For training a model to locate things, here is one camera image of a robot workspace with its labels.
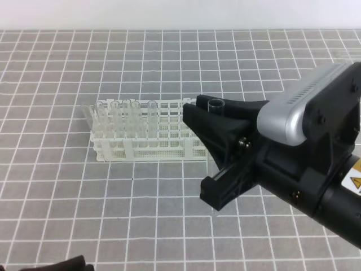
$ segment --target bolt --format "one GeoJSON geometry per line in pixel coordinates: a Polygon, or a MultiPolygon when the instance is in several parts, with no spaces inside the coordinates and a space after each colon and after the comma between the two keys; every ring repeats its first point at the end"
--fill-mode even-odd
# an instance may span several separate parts
{"type": "Polygon", "coordinates": [[[317,122],[318,124],[324,124],[326,122],[326,118],[323,115],[320,115],[317,122]]]}
{"type": "Polygon", "coordinates": [[[351,91],[352,91],[352,92],[357,92],[357,91],[359,91],[359,86],[356,85],[356,84],[352,84],[352,86],[351,86],[351,91]]]}
{"type": "Polygon", "coordinates": [[[297,192],[293,192],[292,193],[292,198],[293,198],[293,203],[295,204],[295,205],[297,205],[298,204],[298,200],[300,199],[300,192],[299,191],[297,191],[297,192]]]}
{"type": "Polygon", "coordinates": [[[245,147],[246,146],[246,141],[247,141],[247,138],[242,138],[242,139],[240,139],[239,141],[238,141],[238,145],[241,147],[241,148],[243,148],[243,147],[245,147]]]}

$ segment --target white wall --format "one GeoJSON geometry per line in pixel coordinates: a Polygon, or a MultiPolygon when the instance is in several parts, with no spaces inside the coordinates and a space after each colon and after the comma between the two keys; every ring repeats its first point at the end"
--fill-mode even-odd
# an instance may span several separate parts
{"type": "Polygon", "coordinates": [[[361,27],[361,0],[1,0],[0,4],[0,29],[361,27]]]}

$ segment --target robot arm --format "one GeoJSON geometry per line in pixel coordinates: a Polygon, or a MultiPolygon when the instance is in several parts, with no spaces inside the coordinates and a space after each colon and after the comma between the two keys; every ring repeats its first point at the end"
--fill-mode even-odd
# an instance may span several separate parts
{"type": "Polygon", "coordinates": [[[220,171],[201,182],[216,210],[259,184],[361,248],[361,160],[352,155],[360,129],[361,63],[315,69],[293,91],[260,102],[185,104],[183,121],[220,171]]]}

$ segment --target black object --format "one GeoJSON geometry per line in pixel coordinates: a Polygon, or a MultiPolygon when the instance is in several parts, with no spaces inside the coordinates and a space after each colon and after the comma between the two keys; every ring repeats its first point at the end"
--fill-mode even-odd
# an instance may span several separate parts
{"type": "MultiPolygon", "coordinates": [[[[0,271],[5,271],[4,267],[0,266],[0,271]]],[[[20,271],[94,271],[94,267],[91,264],[86,264],[84,257],[81,255],[61,263],[37,268],[25,268],[20,271]]]]}
{"type": "Polygon", "coordinates": [[[200,198],[216,210],[259,184],[361,248],[361,195],[341,186],[359,159],[361,64],[355,63],[306,106],[306,140],[287,146],[260,135],[257,115],[267,101],[224,100],[224,117],[209,115],[199,95],[183,121],[212,154],[219,173],[201,182],[200,198]]]}

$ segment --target vent slot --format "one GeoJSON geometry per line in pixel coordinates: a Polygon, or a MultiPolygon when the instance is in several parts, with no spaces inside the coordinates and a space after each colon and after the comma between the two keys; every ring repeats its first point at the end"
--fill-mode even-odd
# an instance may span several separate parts
{"type": "Polygon", "coordinates": [[[306,87],[305,89],[303,89],[301,92],[297,93],[295,96],[292,96],[290,100],[287,101],[287,104],[294,104],[296,103],[299,99],[301,99],[303,96],[305,96],[308,92],[310,92],[311,90],[313,90],[317,84],[319,82],[321,82],[322,80],[324,80],[325,78],[325,74],[322,75],[320,78],[318,78],[317,80],[315,80],[311,85],[309,85],[308,87],[306,87]]]}

